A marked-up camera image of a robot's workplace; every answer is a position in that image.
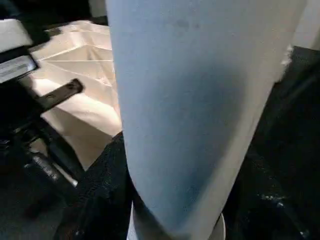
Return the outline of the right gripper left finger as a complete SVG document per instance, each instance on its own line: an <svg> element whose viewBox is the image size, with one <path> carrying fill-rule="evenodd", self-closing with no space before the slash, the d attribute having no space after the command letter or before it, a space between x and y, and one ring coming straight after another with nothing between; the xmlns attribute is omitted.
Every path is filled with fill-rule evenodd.
<svg viewBox="0 0 320 240"><path fill-rule="evenodd" d="M85 172L75 199L64 210L55 240L125 240L133 185L124 136L119 132Z"/></svg>

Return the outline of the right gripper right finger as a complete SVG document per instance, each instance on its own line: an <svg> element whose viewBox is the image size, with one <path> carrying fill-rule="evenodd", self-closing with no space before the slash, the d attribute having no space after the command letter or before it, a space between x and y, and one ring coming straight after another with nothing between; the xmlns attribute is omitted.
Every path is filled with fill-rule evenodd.
<svg viewBox="0 0 320 240"><path fill-rule="evenodd" d="M228 240L318 240L267 161L249 150L224 207Z"/></svg>

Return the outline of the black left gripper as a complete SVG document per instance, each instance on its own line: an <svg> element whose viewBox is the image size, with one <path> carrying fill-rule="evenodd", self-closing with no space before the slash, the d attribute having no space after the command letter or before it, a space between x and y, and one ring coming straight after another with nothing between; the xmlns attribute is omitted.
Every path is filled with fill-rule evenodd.
<svg viewBox="0 0 320 240"><path fill-rule="evenodd" d="M75 199L75 187L48 157L29 152L30 144L41 139L49 156L74 180L80 180L85 170L72 146L44 119L42 114L84 90L74 78L45 94L38 95L22 81L13 79L0 85L0 158L25 160L23 170L44 189L44 195L25 211L36 218L58 199L67 204Z"/></svg>

